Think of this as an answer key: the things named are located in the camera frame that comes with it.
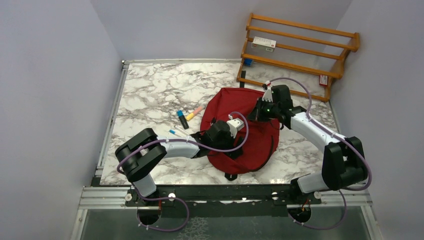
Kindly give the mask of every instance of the black marker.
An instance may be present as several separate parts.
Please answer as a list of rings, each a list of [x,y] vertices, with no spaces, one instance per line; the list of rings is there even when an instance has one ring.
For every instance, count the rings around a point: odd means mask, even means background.
[[[186,117],[183,114],[183,111],[179,110],[179,111],[176,112],[176,114],[178,114],[178,118],[179,118],[179,121],[182,124],[182,127],[184,129],[188,129],[189,128],[189,124],[187,123],[187,120],[186,120]]]

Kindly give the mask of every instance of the wooden shelf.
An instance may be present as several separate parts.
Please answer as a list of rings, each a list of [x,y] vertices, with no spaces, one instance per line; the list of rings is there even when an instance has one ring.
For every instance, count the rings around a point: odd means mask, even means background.
[[[289,32],[283,32],[283,31],[277,31],[277,30],[274,30],[274,29],[268,29],[268,28],[253,26],[252,25],[253,19],[259,20],[259,21],[265,21],[265,22],[271,22],[271,23],[276,23],[276,24],[292,26],[292,27],[296,27],[296,28],[309,29],[309,30],[312,30],[312,31],[327,33],[327,34],[331,34],[331,35],[343,36],[343,37],[350,38],[350,41],[347,44],[342,44],[342,43],[338,43],[338,42],[332,42],[332,41],[322,40],[322,39],[318,39],[318,38],[293,34],[293,33],[289,33]],[[299,23],[299,22],[293,22],[293,21],[288,21],[288,20],[283,20],[283,19],[272,18],[272,17],[268,17],[268,16],[256,15],[256,14],[253,14],[253,13],[250,14],[250,16],[247,20],[246,31],[247,31],[246,39],[244,40],[243,49],[241,51],[241,64],[240,64],[240,69],[238,70],[238,74],[237,74],[237,81],[245,82],[245,83],[249,83],[249,84],[255,84],[255,85],[259,85],[259,86],[261,86],[263,84],[263,82],[259,82],[259,81],[255,81],[255,80],[246,79],[246,78],[241,77],[241,72],[242,72],[242,69],[243,69],[243,62],[244,62],[245,59],[252,59],[252,60],[254,60],[255,62],[258,62],[258,63],[271,65],[271,66],[284,68],[284,69],[289,69],[289,70],[294,70],[294,71],[298,71],[298,72],[302,72],[302,73],[318,75],[318,76],[325,75],[325,76],[328,76],[328,85],[325,87],[324,97],[312,95],[313,99],[317,99],[317,100],[320,100],[320,101],[323,101],[323,102],[328,102],[330,100],[331,86],[332,86],[332,83],[334,82],[334,80],[341,79],[343,77],[343,73],[345,72],[346,57],[349,55],[350,52],[356,52],[361,45],[360,36],[359,36],[359,33],[357,33],[357,32],[355,32],[355,33],[345,32],[345,31],[340,31],[340,30],[335,30],[335,29],[330,29],[330,28],[325,28],[325,27],[320,27],[320,26],[314,26],[314,25],[308,25],[308,24]],[[270,59],[270,58],[267,58],[267,57],[247,54],[246,48],[248,46],[248,42],[253,41],[253,37],[250,36],[251,31],[258,31],[258,32],[262,32],[262,33],[273,34],[273,35],[283,36],[283,37],[292,38],[292,39],[298,39],[298,40],[301,40],[301,41],[307,41],[307,42],[332,46],[332,47],[336,47],[336,48],[341,48],[343,50],[342,50],[340,55],[333,55],[333,54],[314,51],[314,50],[305,49],[305,48],[301,48],[301,47],[290,46],[290,45],[283,44],[283,43],[280,43],[280,42],[276,43],[276,46],[275,46],[276,48],[287,49],[287,50],[290,50],[290,51],[295,51],[295,52],[299,52],[299,53],[315,55],[315,56],[335,60],[335,63],[332,66],[330,71],[325,71],[325,70],[321,70],[321,69],[314,69],[314,68],[310,68],[310,67],[307,67],[307,66],[302,66],[302,65],[298,65],[298,64],[289,63],[289,62]],[[307,97],[307,94],[304,93],[304,92],[295,91],[295,90],[290,90],[290,92],[292,94]]]

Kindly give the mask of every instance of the table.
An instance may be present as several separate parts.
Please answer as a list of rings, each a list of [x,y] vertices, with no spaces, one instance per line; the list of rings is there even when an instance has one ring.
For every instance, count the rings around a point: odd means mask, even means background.
[[[126,177],[116,171],[118,160],[115,150],[145,128],[152,128],[158,135],[172,136],[169,130],[174,129],[174,125],[181,125],[177,110],[183,110],[187,115],[200,105],[206,106],[221,88],[238,87],[235,77],[239,66],[240,62],[236,61],[130,64],[112,126],[100,185],[130,185]],[[324,95],[324,88],[318,85],[318,77],[313,75],[256,64],[248,69],[247,76],[264,81],[291,77],[305,84],[312,93]],[[281,81],[281,84],[301,90],[294,82]],[[245,87],[261,89],[249,84]],[[295,106],[306,108],[308,105],[305,97],[292,95],[292,99]],[[311,115],[337,130],[328,103],[313,100]],[[199,130],[202,116],[203,111],[188,122],[189,133]],[[206,156],[163,159],[151,171],[151,176],[156,184],[162,185],[287,184],[293,178],[319,171],[322,159],[323,154],[312,143],[297,132],[284,128],[280,132],[278,149],[268,163],[259,171],[240,174],[234,181],[228,181]]]

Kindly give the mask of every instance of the red backpack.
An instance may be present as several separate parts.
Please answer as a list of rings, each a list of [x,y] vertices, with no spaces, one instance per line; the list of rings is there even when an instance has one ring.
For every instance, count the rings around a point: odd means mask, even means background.
[[[228,121],[228,114],[240,112],[247,119],[252,112],[258,98],[263,96],[263,92],[248,89],[224,87],[210,102],[201,119],[200,131],[208,130],[211,124],[218,120]],[[247,120],[249,124],[249,135],[246,142],[241,147],[242,155],[232,159],[223,152],[211,151],[207,158],[209,162],[218,170],[225,173],[225,177],[232,181],[237,178],[237,174],[255,172],[261,169],[276,151],[279,143],[280,123],[277,119],[269,122],[259,122]],[[246,136],[244,127],[237,133],[236,143],[240,137]]]

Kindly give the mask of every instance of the marker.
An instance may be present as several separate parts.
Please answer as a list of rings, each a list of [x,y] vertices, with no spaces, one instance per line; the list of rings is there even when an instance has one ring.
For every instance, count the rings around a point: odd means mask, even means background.
[[[189,124],[187,123],[186,118],[184,117],[183,111],[179,110],[176,112],[176,114],[178,115],[179,121],[182,124],[182,127],[184,129],[188,129],[189,128]]]
[[[177,136],[177,137],[181,137],[181,138],[184,138],[184,136],[183,135],[181,135],[181,134],[179,134],[178,132],[176,132],[176,131],[174,131],[174,130],[169,130],[169,132],[170,133],[172,133],[173,135],[175,135],[175,136]]]
[[[196,108],[196,110],[194,110],[192,113],[190,113],[185,119],[187,119],[187,121],[190,121],[192,118],[194,118],[194,116],[199,114],[202,110],[203,110],[203,105]]]
[[[186,136],[190,135],[190,133],[184,131],[184,129],[182,127],[179,127],[179,126],[175,125],[174,128],[176,128],[178,131],[180,131],[181,133],[185,134]]]

